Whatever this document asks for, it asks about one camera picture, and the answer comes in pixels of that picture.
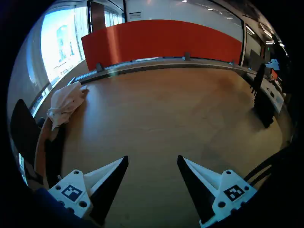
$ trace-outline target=towel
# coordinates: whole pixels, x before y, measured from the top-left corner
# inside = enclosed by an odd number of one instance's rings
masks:
[[[80,82],[74,82],[62,89],[57,90],[51,98],[51,108],[47,111],[47,116],[53,122],[52,130],[61,124],[68,123],[71,114],[83,102],[83,91]]]

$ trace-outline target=glass window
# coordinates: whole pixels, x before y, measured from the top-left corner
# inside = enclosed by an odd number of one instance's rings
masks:
[[[75,12],[75,8],[59,10],[47,14],[43,20],[41,53],[52,85],[81,61]]]
[[[116,13],[105,11],[104,13],[104,19],[106,22],[106,27],[112,26],[112,25],[118,25],[122,23],[122,17],[121,15],[118,15]]]

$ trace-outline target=table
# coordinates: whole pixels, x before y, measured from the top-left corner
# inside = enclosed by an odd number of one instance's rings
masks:
[[[129,156],[106,227],[197,226],[179,154],[245,176],[282,143],[278,124],[264,129],[248,84],[231,70],[150,70],[86,85],[67,125],[62,176]]]

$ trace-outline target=red wall panel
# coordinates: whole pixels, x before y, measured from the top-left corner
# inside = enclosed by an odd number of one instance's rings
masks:
[[[172,20],[146,20],[100,29],[82,37],[89,70],[115,63],[163,56],[239,62],[242,43],[202,25]]]

